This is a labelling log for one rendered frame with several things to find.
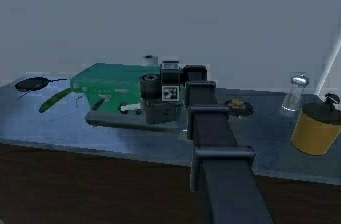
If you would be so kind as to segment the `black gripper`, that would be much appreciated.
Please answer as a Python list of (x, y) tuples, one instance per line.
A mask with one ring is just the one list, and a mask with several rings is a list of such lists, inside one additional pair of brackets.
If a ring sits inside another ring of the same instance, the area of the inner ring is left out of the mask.
[(162, 100), (161, 80), (156, 74), (140, 77), (140, 95), (137, 90), (126, 88), (99, 90), (97, 94), (98, 99), (91, 105), (93, 111), (101, 109), (120, 111), (122, 114), (133, 111), (137, 115), (144, 111), (146, 122), (150, 125), (172, 122), (177, 117), (176, 105)]

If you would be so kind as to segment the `teal green box appliance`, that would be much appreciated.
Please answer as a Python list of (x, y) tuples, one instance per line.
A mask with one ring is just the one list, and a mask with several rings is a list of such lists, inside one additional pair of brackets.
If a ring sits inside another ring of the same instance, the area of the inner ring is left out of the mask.
[(150, 125), (146, 122), (144, 111), (137, 115), (133, 111), (122, 114), (120, 111), (93, 111), (91, 105), (98, 99), (99, 90), (108, 91), (116, 88), (137, 90), (140, 95), (140, 77), (144, 74), (160, 76), (160, 67), (128, 64), (96, 63), (70, 80), (70, 87), (76, 93), (86, 96), (90, 109), (85, 115), (85, 121), (92, 126), (150, 130), (159, 132), (175, 132), (180, 129), (182, 104), (176, 105), (175, 121)]

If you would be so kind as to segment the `black frying pan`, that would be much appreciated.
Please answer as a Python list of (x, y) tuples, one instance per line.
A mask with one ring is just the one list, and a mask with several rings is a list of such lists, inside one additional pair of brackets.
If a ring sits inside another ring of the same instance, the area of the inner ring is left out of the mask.
[[(65, 78), (59, 78), (59, 81), (65, 81)], [(46, 77), (31, 77), (24, 80), (21, 80), (15, 84), (15, 88), (17, 91), (21, 92), (21, 95), (18, 96), (18, 99), (27, 95), (29, 92), (39, 91), (48, 86), (51, 82), (57, 82), (57, 79), (48, 79)]]

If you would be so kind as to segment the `glass pepper shaker metal cap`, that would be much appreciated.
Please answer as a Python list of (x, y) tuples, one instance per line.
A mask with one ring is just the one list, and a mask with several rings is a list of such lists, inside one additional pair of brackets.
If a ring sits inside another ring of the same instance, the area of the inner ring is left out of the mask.
[(304, 73), (294, 74), (291, 79), (290, 91), (286, 94), (281, 108), (286, 111), (295, 112), (300, 105), (304, 89), (309, 84), (309, 78)]

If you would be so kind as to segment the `white paper roll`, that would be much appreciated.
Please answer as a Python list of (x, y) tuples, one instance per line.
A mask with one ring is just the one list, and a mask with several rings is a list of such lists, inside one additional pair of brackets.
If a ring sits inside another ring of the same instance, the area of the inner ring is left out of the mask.
[(154, 55), (145, 55), (143, 57), (143, 65), (144, 66), (157, 66), (158, 65), (158, 57)]

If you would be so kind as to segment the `green cucumber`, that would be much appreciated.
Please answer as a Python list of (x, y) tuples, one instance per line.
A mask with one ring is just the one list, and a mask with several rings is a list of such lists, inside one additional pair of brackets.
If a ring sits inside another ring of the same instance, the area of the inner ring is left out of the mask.
[(72, 88), (66, 88), (56, 94), (54, 94), (52, 97), (50, 97), (48, 100), (46, 100), (39, 108), (40, 113), (46, 112), (48, 109), (50, 109), (53, 105), (55, 105), (57, 102), (59, 102), (61, 99), (69, 95), (73, 91)]

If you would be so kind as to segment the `dark plate with food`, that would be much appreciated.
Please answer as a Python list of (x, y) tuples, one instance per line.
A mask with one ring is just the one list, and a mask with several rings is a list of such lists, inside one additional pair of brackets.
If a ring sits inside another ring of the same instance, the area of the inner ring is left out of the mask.
[(230, 114), (235, 117), (247, 117), (254, 113), (253, 107), (239, 98), (227, 100), (224, 104), (229, 108)]

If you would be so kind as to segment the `yellow dispenser with black lid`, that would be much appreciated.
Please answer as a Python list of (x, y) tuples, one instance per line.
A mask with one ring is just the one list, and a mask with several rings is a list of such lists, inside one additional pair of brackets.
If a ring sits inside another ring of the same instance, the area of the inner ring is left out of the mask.
[(292, 137), (292, 145), (299, 151), (314, 156), (327, 153), (341, 132), (341, 111), (338, 95), (327, 93), (323, 103), (302, 106)]

